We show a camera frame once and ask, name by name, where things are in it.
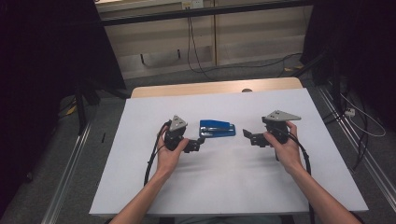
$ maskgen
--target person's right hand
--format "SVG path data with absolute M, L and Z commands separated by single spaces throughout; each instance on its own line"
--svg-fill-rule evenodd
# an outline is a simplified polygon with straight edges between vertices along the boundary
M 297 126 L 290 121 L 286 121 L 286 124 L 290 128 L 290 133 L 297 137 Z M 293 171 L 304 168 L 301 164 L 299 147 L 293 140 L 289 138 L 288 142 L 282 145 L 271 133 L 264 133 L 264 137 L 275 148 L 276 155 L 286 172 L 291 174 Z

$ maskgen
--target person's left hand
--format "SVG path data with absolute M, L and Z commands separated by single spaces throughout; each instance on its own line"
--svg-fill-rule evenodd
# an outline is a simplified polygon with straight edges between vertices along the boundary
M 171 176 L 171 174 L 174 172 L 178 163 L 178 158 L 180 157 L 180 154 L 183 151 L 183 149 L 189 143 L 189 139 L 184 138 L 183 140 L 180 141 L 177 148 L 174 151 L 171 151 L 166 147 L 165 142 L 163 141 L 163 134 L 166 132 L 166 130 L 168 130 L 168 127 L 165 127 L 163 129 L 163 132 L 161 133 L 161 137 L 158 140 L 158 145 L 157 145 L 157 150 L 159 150 L 158 163 L 157 163 L 157 171 L 155 172 L 155 175 L 159 175 L 161 177 L 165 177 L 166 179 L 168 179 Z

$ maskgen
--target white table surface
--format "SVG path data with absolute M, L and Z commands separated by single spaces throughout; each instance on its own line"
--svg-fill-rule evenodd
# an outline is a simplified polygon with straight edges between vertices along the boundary
M 229 121 L 236 136 L 206 139 L 199 152 L 182 153 L 149 215 L 307 212 L 306 198 L 276 161 L 274 150 L 251 146 L 242 133 L 263 133 L 262 116 L 276 109 L 302 117 L 294 123 L 319 184 L 346 209 L 368 210 L 309 93 L 300 89 L 127 100 L 90 214 L 115 215 L 143 188 L 156 133 L 175 114 L 189 123 L 184 136 L 190 139 L 198 138 L 200 119 Z

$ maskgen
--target wire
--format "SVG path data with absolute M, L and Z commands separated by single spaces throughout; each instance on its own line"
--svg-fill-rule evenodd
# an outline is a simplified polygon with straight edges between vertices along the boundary
M 341 94 L 341 96 L 342 96 L 350 105 L 352 105 L 353 107 L 355 107 L 355 109 L 357 109 L 358 111 L 360 111 L 362 114 L 364 114 L 364 115 L 367 116 L 369 119 L 371 119 L 375 124 L 377 124 L 378 127 L 380 127 L 380 128 L 382 129 L 383 133 L 382 133 L 382 134 L 373 134 L 373 133 L 369 133 L 369 132 L 363 130 L 363 128 L 361 128 L 359 125 L 357 125 L 357 124 L 349 117 L 349 119 L 350 119 L 350 121 L 352 122 L 352 124 L 354 124 L 358 129 L 360 129 L 362 132 L 365 132 L 365 133 L 367 133 L 367 134 L 370 134 L 370 135 L 373 136 L 373 137 L 383 137 L 383 136 L 385 136 L 385 134 L 387 134 L 387 131 L 385 131 L 385 128 L 384 128 L 380 123 L 378 123 L 378 122 L 377 122 L 375 119 L 373 119 L 370 115 L 368 115 L 368 114 L 366 114 L 365 112 L 361 111 L 357 106 L 355 106 L 355 105 L 352 104 L 350 101 L 348 101 L 348 99 L 347 99 L 344 95 Z
M 345 92 L 344 93 L 344 95 L 343 95 L 343 93 L 340 93 L 342 96 L 348 96 L 348 94 L 349 94 L 349 91 L 347 91 L 347 92 Z M 341 113 L 340 113 L 340 115 L 338 115 L 337 117 L 335 117 L 334 119 L 331 119 L 331 120 L 328 120 L 328 121 L 326 121 L 326 122 L 324 122 L 324 124 L 325 125 L 328 125 L 328 124 L 330 124 L 330 123 L 332 123 L 332 122 L 334 122 L 334 121 L 336 121 L 336 120 L 339 120 L 341 117 L 343 117 L 344 115 L 345 115 L 345 113 L 346 113 L 346 111 L 347 111 L 347 102 L 346 101 L 344 101 L 344 104 L 343 105 L 341 105 L 341 108 L 340 108 L 342 111 L 341 111 Z M 328 114 L 327 116 L 325 116 L 325 117 L 323 117 L 322 118 L 322 120 L 324 121 L 326 118 L 328 118 L 329 116 L 331 116 L 332 114 L 335 114 L 337 111 L 336 110 L 333 110 L 332 111 L 332 113 L 330 113 L 330 114 Z
M 362 106 L 363 111 L 365 112 L 366 108 L 364 106 L 364 102 L 362 99 L 361 99 L 361 106 Z M 368 128 L 367 116 L 365 116 L 365 115 L 363 116 L 360 111 L 358 111 L 358 113 L 359 113 L 359 116 L 361 117 L 361 119 L 363 120 L 364 130 L 367 131 L 367 128 Z M 358 156 L 355 161 L 355 165 L 351 169 L 353 174 L 356 173 L 356 168 L 359 166 L 359 164 L 361 163 L 361 161 L 364 158 L 364 155 L 366 154 L 368 143 L 369 143 L 369 135 L 365 132 L 362 132 L 361 137 L 359 138 L 359 143 L 358 143 Z
M 146 184 L 149 182 L 149 171 L 151 170 L 151 166 L 152 166 L 152 163 L 154 162 L 154 158 L 157 155 L 158 151 L 160 151 L 161 147 L 164 146 L 164 145 L 161 146 L 156 152 L 155 148 L 157 147 L 158 141 L 160 140 L 161 134 L 163 133 L 163 128 L 165 126 L 169 126 L 171 122 L 172 122 L 172 120 L 165 122 L 157 134 L 157 139 L 155 140 L 154 149 L 152 149 L 151 156 L 148 161 L 148 168 L 146 169 L 144 186 L 146 186 Z
M 301 149 L 301 151 L 303 152 L 303 157 L 304 157 L 304 161 L 305 161 L 305 169 L 306 171 L 309 173 L 309 175 L 311 175 L 311 163 L 309 162 L 309 156 L 308 153 L 306 153 L 305 148 L 303 147 L 303 145 L 298 141 L 297 136 L 295 136 L 292 133 L 285 133 L 282 130 L 271 126 L 272 128 L 274 128 L 275 130 L 279 131 L 280 133 L 286 135 L 288 138 L 290 138 L 293 142 L 295 142 Z M 309 206 L 309 218 L 311 221 L 311 224 L 315 224 L 315 211 L 314 208 L 312 207 L 311 203 L 308 203 Z
M 283 75 L 283 72 L 285 72 L 285 61 L 289 58 L 291 58 L 292 56 L 295 55 L 301 55 L 302 53 L 295 53 L 295 54 L 289 54 L 286 55 L 283 59 L 282 59 L 282 71 L 279 73 L 279 75 L 277 77 L 281 77 Z
M 198 72 L 198 73 L 203 73 L 204 76 L 205 76 L 207 79 L 210 79 L 210 80 L 212 80 L 212 81 L 217 81 L 217 80 L 215 80 L 214 78 L 209 77 L 209 76 L 206 74 L 206 72 L 204 71 L 204 69 L 202 69 L 202 67 L 201 67 L 201 63 L 199 62 L 199 58 L 198 58 L 197 48 L 196 48 L 196 46 L 195 46 L 194 32 L 193 32 L 193 28 L 192 28 L 192 21 L 191 21 L 191 18 L 190 18 L 190 17 L 188 17 L 187 20 L 188 20 L 188 22 L 189 22 L 189 50 L 188 50 L 188 52 L 187 52 L 187 61 L 188 61 L 188 63 L 189 63 L 189 67 L 190 67 L 190 69 L 191 69 L 192 72 L 197 72 L 197 71 L 195 71 L 194 69 L 192 69 L 191 64 L 190 64 L 190 42 L 191 42 L 191 38 L 192 38 L 192 44 L 194 45 L 195 57 L 196 57 L 196 59 L 197 59 L 198 66 L 199 66 L 199 68 L 201 69 L 201 72 Z
M 261 68 L 261 67 L 271 66 L 271 65 L 274 65 L 274 64 L 277 64 L 277 63 L 283 63 L 283 69 L 282 69 L 282 71 L 283 71 L 285 69 L 284 62 L 285 62 L 286 59 L 291 58 L 292 56 L 295 56 L 295 55 L 301 55 L 302 54 L 302 53 L 289 54 L 289 55 L 286 55 L 282 60 L 276 61 L 274 63 L 268 63 L 268 64 L 262 64 L 262 65 L 234 65 L 234 66 L 224 66 L 224 67 L 213 67 L 213 68 L 209 68 L 209 69 L 204 70 L 202 68 L 201 63 L 200 63 L 199 58 L 198 58 L 198 53 L 197 53 L 197 49 L 196 49 L 196 45 L 195 45 L 195 39 L 194 39 L 194 33 L 193 33 L 193 27 L 192 27 L 192 21 L 191 21 L 190 17 L 188 17 L 187 19 L 188 19 L 188 23 L 189 23 L 189 48 L 188 48 L 188 53 L 187 53 L 187 62 L 189 64 L 189 68 L 194 73 L 203 73 L 210 80 L 217 81 L 214 78 L 209 77 L 206 73 L 207 72 L 212 72 L 212 71 L 215 71 L 215 70 L 220 70 L 220 69 L 229 69 L 229 68 Z M 191 39 L 192 39 L 192 44 L 194 45 L 195 57 L 197 59 L 197 62 L 198 62 L 199 68 L 200 68 L 199 70 L 195 70 L 195 69 L 193 69 L 191 67 L 191 62 L 190 62 Z

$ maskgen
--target blue stapler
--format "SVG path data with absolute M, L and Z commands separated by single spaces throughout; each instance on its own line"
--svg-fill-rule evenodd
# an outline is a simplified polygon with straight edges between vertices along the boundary
M 203 138 L 235 136 L 235 125 L 225 121 L 201 119 L 199 135 Z

